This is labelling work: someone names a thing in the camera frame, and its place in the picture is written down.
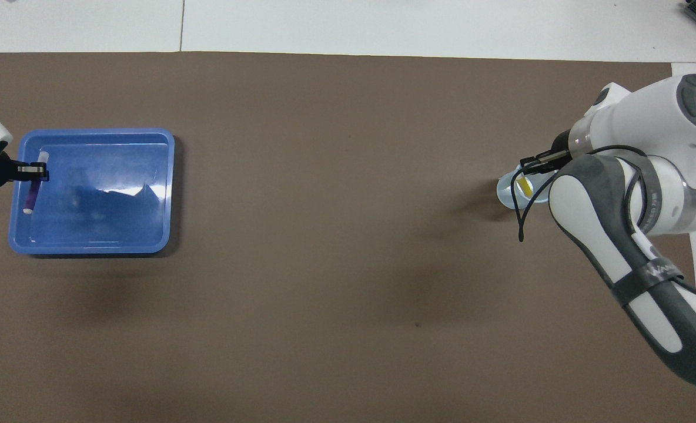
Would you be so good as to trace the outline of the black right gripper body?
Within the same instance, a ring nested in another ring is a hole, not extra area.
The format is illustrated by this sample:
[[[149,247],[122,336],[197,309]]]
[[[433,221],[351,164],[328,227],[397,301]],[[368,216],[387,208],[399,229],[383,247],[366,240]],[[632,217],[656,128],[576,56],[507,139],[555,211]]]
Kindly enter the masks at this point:
[[[560,132],[551,145],[552,155],[555,156],[553,162],[569,162],[572,160],[572,155],[569,150],[570,130]]]

